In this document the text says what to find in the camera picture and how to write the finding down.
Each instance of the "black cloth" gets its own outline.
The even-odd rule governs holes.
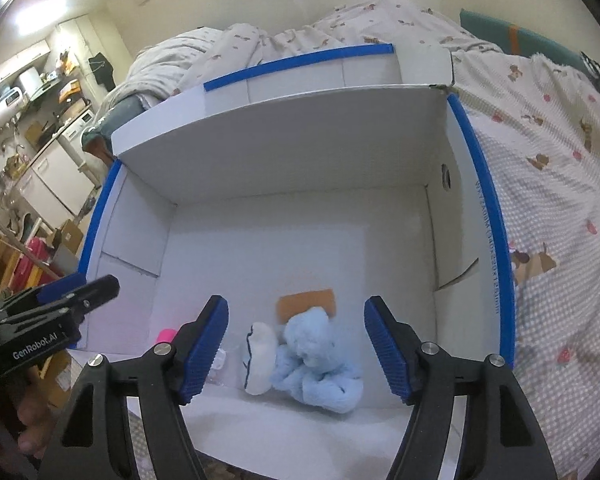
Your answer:
[[[113,81],[113,67],[109,60],[104,57],[104,54],[99,52],[95,56],[89,58],[89,67],[93,72],[96,83],[104,85],[107,92],[111,92],[116,84]]]

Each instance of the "white cardboard box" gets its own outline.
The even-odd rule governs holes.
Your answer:
[[[122,126],[80,262],[89,280],[111,273],[121,284],[83,324],[85,351],[140,355],[210,295],[228,300],[223,386],[205,385],[182,412],[196,449],[272,478],[386,477],[410,409],[366,336],[372,295],[450,354],[513,358],[506,233],[448,90],[448,51],[356,48],[240,71]],[[238,378],[251,323],[275,324],[278,297],[321,288],[334,290],[335,322],[363,369],[362,402],[347,416],[250,397]]]

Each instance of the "blue fluffy object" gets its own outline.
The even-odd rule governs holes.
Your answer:
[[[285,326],[286,345],[276,353],[271,383],[298,402],[336,413],[353,410],[362,398],[360,370],[346,359],[321,307],[293,316]]]

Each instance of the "pink cap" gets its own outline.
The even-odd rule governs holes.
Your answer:
[[[171,341],[173,341],[173,338],[176,337],[177,333],[178,331],[173,328],[165,328],[163,330],[160,330],[158,337],[155,338],[155,344],[170,343]]]

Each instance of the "metal screw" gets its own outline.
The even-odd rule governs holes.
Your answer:
[[[431,341],[422,343],[420,349],[427,355],[435,355],[440,352],[440,347]]]
[[[501,355],[498,355],[498,354],[491,354],[489,356],[489,362],[493,366],[497,366],[498,368],[505,365],[504,357],[502,357]]]
[[[94,355],[91,359],[87,361],[89,366],[99,366],[103,361],[104,357],[102,354]]]
[[[169,343],[158,343],[154,346],[154,354],[156,355],[167,355],[171,352],[171,345]]]

